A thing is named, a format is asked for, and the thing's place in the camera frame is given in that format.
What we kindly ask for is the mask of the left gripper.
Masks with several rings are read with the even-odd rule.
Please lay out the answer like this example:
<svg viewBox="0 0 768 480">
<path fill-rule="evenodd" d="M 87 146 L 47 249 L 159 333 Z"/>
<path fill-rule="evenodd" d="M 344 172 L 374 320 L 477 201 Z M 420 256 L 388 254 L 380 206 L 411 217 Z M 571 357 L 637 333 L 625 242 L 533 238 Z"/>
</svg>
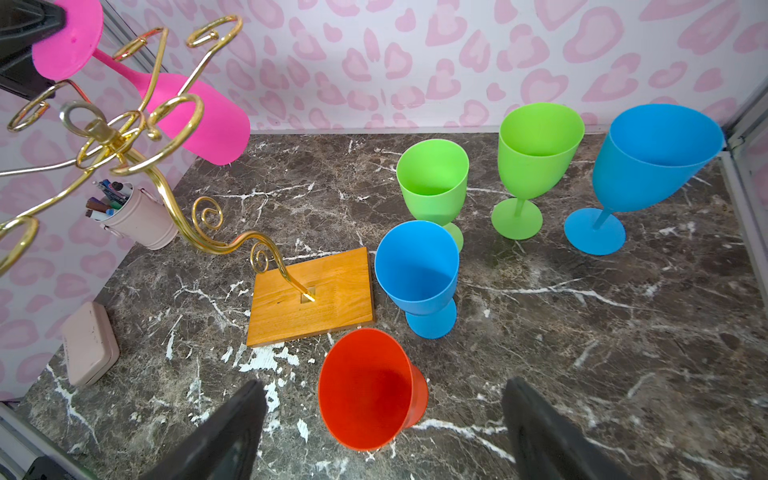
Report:
<svg viewBox="0 0 768 480">
<path fill-rule="evenodd" d="M 32 100 L 53 86 L 34 66 L 31 46 L 65 26 L 65 10 L 53 3 L 1 0 L 1 89 Z"/>
</svg>

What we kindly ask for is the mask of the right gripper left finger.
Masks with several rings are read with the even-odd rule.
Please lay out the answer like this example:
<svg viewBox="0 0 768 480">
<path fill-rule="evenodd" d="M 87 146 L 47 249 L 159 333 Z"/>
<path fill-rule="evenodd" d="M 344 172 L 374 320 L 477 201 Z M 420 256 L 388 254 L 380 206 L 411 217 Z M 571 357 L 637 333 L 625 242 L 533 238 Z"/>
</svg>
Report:
<svg viewBox="0 0 768 480">
<path fill-rule="evenodd" d="M 249 479 L 267 401 L 264 384 L 246 382 L 144 479 Z"/>
</svg>

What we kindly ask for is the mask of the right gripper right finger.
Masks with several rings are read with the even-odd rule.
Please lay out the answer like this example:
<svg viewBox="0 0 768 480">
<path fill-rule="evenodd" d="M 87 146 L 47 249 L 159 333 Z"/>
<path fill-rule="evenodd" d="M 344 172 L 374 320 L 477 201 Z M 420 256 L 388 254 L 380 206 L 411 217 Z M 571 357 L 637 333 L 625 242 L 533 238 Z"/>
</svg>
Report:
<svg viewBox="0 0 768 480">
<path fill-rule="evenodd" d="M 502 392 L 504 423 L 521 479 L 627 479 L 624 469 L 587 441 L 520 377 Z"/>
</svg>

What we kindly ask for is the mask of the red wine glass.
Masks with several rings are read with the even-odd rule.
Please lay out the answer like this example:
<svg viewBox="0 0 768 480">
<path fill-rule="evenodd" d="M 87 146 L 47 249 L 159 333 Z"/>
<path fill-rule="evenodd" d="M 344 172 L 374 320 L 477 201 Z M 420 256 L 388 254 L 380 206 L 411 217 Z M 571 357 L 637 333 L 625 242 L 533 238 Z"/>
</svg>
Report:
<svg viewBox="0 0 768 480">
<path fill-rule="evenodd" d="M 328 431 L 340 444 L 371 451 L 418 423 L 429 393 L 424 375 L 392 336 L 362 328 L 331 348 L 317 399 Z"/>
</svg>

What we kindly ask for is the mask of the magenta wine glass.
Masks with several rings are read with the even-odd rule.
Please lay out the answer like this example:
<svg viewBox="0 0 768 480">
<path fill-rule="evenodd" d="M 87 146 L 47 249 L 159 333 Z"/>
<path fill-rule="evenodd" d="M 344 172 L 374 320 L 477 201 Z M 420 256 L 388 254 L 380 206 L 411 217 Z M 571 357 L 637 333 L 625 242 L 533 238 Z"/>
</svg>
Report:
<svg viewBox="0 0 768 480">
<path fill-rule="evenodd" d="M 141 96 L 138 109 L 145 114 L 149 136 L 180 138 L 183 148 L 214 165 L 228 165 L 244 153 L 250 138 L 248 115 L 200 80 L 212 58 L 241 32 L 240 16 L 221 17 L 188 37 L 189 48 L 208 45 L 210 49 L 193 72 L 183 76 L 164 73 L 161 66 L 151 73 L 140 73 L 124 65 L 124 60 L 153 36 L 160 37 L 157 59 L 161 60 L 169 35 L 167 28 L 155 28 L 110 56 L 98 49 L 104 24 L 98 1 L 56 1 L 54 5 L 64 10 L 65 26 L 32 46 L 32 61 L 38 73 L 56 81 L 69 79 L 94 58 L 136 88 Z"/>
</svg>

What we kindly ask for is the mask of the blue wine glass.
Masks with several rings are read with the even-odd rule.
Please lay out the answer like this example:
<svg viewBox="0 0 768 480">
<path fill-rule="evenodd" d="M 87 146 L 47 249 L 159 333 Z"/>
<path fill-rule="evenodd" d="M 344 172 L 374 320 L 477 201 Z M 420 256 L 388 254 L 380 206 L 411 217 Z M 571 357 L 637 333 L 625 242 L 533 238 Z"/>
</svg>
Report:
<svg viewBox="0 0 768 480">
<path fill-rule="evenodd" d="M 443 227 L 413 220 L 392 228 L 374 260 L 378 284 L 406 313 L 411 330 L 425 339 L 446 336 L 454 327 L 460 257 Z"/>
<path fill-rule="evenodd" d="M 669 198 L 724 145 L 719 124 L 691 108 L 646 104 L 624 111 L 610 125 L 594 165 L 592 186 L 601 207 L 571 213 L 566 238 L 590 255 L 620 250 L 626 231 L 616 215 Z"/>
</svg>

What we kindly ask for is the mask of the green wine glass front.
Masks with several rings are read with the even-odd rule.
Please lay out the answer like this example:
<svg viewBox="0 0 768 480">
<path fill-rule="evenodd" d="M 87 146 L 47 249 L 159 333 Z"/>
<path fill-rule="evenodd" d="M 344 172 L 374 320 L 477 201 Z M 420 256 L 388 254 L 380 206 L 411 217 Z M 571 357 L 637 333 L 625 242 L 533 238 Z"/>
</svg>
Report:
<svg viewBox="0 0 768 480">
<path fill-rule="evenodd" d="M 428 139 L 412 145 L 396 166 L 397 181 L 410 214 L 416 220 L 442 226 L 459 251 L 464 236 L 454 220 L 466 200 L 469 167 L 467 152 L 447 139 Z"/>
</svg>

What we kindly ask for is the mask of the green wine glass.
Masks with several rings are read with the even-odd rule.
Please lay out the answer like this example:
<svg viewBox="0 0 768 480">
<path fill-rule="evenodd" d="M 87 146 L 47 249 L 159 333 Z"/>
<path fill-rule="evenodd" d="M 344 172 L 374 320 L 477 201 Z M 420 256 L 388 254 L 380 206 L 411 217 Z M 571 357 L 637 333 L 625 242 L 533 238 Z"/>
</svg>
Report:
<svg viewBox="0 0 768 480">
<path fill-rule="evenodd" d="M 507 239 L 535 236 L 543 216 L 533 200 L 562 179 L 585 135 L 573 109 L 556 103 L 533 103 L 511 111 L 499 130 L 498 172 L 511 194 L 491 214 L 495 230 Z"/>
<path fill-rule="evenodd" d="M 469 167 L 467 152 L 447 139 L 428 139 L 412 145 L 396 166 L 397 181 L 410 214 L 416 220 L 442 226 L 459 251 L 464 236 L 454 220 L 466 200 Z"/>
</svg>

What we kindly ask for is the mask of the blue wine glass front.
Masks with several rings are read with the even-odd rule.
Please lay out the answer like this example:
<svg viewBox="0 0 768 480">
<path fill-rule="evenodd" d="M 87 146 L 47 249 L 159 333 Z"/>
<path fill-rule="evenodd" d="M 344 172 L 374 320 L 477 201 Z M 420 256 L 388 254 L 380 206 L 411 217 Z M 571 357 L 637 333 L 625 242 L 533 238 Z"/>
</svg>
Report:
<svg viewBox="0 0 768 480">
<path fill-rule="evenodd" d="M 590 255 L 620 250 L 626 231 L 616 215 L 669 198 L 724 145 L 719 124 L 691 108 L 646 104 L 624 111 L 610 125 L 594 165 L 592 186 L 601 207 L 571 213 L 566 238 Z"/>
</svg>

